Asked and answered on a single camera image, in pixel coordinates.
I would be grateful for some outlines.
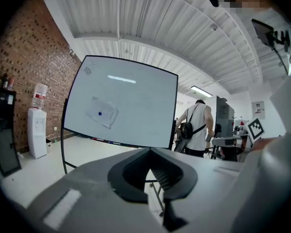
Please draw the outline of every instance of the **black refrigerator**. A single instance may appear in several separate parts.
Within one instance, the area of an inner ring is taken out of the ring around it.
[[[15,91],[0,88],[0,171],[4,177],[21,169],[14,141],[15,98]]]

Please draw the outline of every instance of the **trash bin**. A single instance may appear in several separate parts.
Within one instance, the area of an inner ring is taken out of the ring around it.
[[[46,141],[47,141],[47,152],[49,153],[50,152],[50,146],[51,146],[52,142],[50,140],[48,140],[48,139],[46,139]]]

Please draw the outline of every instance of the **brick wall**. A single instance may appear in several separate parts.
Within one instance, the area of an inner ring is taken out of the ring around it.
[[[14,111],[16,149],[28,151],[27,113],[35,85],[48,86],[44,111],[47,135],[60,135],[62,109],[81,62],[69,54],[69,45],[43,0],[26,0],[0,38],[0,79],[14,76],[17,92]]]

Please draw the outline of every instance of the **man's arm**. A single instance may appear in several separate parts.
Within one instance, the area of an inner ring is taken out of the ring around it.
[[[213,117],[211,114],[211,108],[209,106],[206,106],[205,111],[204,111],[204,116],[205,116],[205,121],[206,121],[206,126],[208,128],[208,133],[210,136],[214,137],[214,132],[213,132]]]
[[[186,110],[184,111],[184,113],[182,114],[182,116],[180,116],[180,118],[178,119],[178,121],[176,122],[176,130],[175,133],[177,131],[177,128],[179,128],[180,124],[186,119]]]

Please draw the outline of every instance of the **hand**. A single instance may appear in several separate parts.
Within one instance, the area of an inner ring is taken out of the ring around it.
[[[213,130],[209,130],[209,131],[208,131],[208,134],[209,134],[211,137],[214,137],[214,132],[213,132]]]

